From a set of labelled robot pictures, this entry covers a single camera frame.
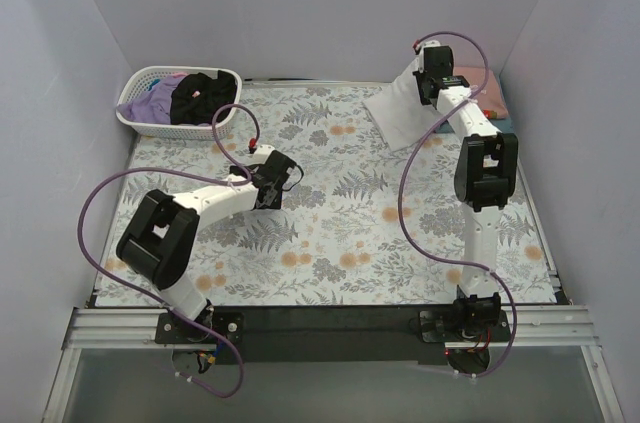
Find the white t shirt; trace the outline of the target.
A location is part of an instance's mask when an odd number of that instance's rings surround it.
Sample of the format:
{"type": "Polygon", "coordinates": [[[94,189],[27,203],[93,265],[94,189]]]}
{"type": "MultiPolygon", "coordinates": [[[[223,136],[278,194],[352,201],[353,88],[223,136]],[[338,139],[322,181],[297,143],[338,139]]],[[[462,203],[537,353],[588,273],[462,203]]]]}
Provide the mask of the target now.
{"type": "Polygon", "coordinates": [[[415,145],[441,117],[431,105],[422,105],[413,73],[415,58],[392,83],[367,98],[364,106],[388,148],[394,152],[415,145]]]}

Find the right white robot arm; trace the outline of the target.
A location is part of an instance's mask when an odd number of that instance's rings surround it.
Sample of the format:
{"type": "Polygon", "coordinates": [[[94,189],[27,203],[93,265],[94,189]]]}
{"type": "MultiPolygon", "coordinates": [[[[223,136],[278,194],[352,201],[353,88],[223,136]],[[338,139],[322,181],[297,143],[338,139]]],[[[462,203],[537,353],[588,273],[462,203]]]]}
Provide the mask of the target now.
{"type": "Polygon", "coordinates": [[[431,40],[418,44],[416,54],[413,75],[420,102],[449,114],[447,122],[460,139],[454,191],[465,220],[463,259],[486,267],[464,267],[456,297],[488,298],[499,291],[490,272],[497,265],[502,210],[515,191],[518,140],[513,133],[501,132],[479,108],[470,83],[454,73],[450,47],[431,40]]]}

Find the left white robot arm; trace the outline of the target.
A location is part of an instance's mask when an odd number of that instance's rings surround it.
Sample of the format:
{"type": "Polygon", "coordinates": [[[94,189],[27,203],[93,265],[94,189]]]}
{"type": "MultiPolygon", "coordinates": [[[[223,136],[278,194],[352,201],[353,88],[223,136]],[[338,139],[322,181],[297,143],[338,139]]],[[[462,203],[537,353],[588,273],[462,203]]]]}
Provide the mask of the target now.
{"type": "Polygon", "coordinates": [[[178,330],[193,343],[205,341],[213,329],[206,313],[211,303],[187,275],[197,233],[236,214],[279,209],[285,184],[301,169],[269,145],[259,146],[251,159],[246,170],[232,166],[219,184],[177,194],[148,192],[116,246],[117,257],[182,314],[178,330]]]}

